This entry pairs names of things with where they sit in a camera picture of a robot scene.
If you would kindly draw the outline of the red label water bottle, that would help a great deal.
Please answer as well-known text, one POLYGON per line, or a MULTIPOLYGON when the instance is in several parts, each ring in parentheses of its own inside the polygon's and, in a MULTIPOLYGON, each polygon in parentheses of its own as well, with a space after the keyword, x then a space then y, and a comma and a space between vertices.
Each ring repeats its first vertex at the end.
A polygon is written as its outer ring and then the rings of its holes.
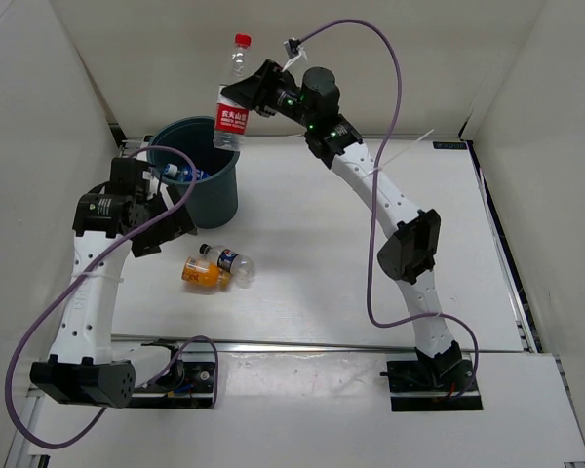
POLYGON ((242 81, 247 75, 247 54, 252 44, 248 34, 237 33, 230 58, 225 62, 225 71, 218 85, 217 103, 214 116, 213 144, 215 148, 239 151, 249 120, 249 111, 232 99, 225 97, 222 90, 242 81))

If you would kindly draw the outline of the orange juice bottle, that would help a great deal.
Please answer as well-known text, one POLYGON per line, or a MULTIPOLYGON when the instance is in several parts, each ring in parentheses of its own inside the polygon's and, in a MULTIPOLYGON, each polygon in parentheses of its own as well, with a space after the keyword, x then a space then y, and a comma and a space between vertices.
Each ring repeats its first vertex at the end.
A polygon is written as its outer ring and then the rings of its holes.
POLYGON ((189 257, 184 263, 181 279, 200 287, 225 289, 231 281, 231 275, 214 263, 189 257))

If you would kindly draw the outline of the blue label water bottle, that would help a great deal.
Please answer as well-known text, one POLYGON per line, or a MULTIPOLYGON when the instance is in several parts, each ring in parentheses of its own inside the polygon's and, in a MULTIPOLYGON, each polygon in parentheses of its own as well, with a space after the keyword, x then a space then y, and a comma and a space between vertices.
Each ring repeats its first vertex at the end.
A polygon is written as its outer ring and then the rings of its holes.
POLYGON ((193 171, 190 166, 177 166, 168 164, 163 170, 163 177, 177 182, 190 182, 193 178, 202 180, 208 178, 210 175, 200 169, 193 171))

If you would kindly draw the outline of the black cap Pepsi bottle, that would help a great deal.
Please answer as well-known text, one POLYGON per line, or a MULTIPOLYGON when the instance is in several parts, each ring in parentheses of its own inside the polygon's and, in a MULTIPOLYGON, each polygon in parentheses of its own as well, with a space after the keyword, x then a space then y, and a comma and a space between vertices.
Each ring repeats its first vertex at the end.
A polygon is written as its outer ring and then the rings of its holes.
POLYGON ((254 264, 245 255, 221 245, 210 244, 202 244, 199 253, 208 262, 229 273, 240 286, 248 286, 254 279, 254 264))

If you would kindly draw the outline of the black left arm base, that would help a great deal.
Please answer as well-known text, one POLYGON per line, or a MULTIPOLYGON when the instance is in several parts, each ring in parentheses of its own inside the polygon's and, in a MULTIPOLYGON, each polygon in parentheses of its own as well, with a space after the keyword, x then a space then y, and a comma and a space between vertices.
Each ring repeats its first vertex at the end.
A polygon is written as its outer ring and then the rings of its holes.
POLYGON ((212 410, 218 397, 218 350, 198 339, 182 349, 154 384, 136 389, 129 409, 212 410))

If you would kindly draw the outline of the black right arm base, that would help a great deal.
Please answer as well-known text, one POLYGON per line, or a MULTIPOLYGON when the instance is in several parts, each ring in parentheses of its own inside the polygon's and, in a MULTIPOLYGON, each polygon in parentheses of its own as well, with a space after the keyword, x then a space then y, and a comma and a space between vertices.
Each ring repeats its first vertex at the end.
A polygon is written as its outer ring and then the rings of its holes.
POLYGON ((417 360, 392 360, 379 374, 387 379, 392 412, 481 411, 484 409, 473 363, 463 359, 436 379, 417 360))

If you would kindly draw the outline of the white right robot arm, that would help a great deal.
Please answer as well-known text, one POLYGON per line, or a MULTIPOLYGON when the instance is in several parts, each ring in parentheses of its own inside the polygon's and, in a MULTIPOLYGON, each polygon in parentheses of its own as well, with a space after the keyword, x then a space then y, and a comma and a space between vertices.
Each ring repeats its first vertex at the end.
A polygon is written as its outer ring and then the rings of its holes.
POLYGON ((344 180, 371 211, 372 229, 382 229, 386 242, 370 250, 370 266, 378 265, 400 289, 414 327, 418 377, 429 389, 456 398, 468 391, 473 376, 464 376, 463 357, 449 330, 434 277, 441 219, 424 211, 378 168, 358 131, 339 110, 335 77, 324 67, 311 67, 301 82, 268 59, 252 76, 221 89, 223 97, 263 117, 281 114, 305 129, 312 154, 344 180))

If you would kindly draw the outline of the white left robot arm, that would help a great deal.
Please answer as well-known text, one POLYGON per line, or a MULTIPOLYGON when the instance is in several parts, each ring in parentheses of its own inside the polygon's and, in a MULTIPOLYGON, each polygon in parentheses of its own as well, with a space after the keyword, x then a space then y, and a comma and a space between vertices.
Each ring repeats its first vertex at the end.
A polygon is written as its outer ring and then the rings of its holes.
POLYGON ((46 360, 33 363, 33 384, 60 404, 124 408, 141 386, 167 392, 185 367, 166 340, 115 354, 112 318, 128 255, 156 254, 162 244, 196 228, 186 207, 167 212, 162 195, 144 186, 124 194, 89 192, 77 205, 72 275, 57 337, 46 360))

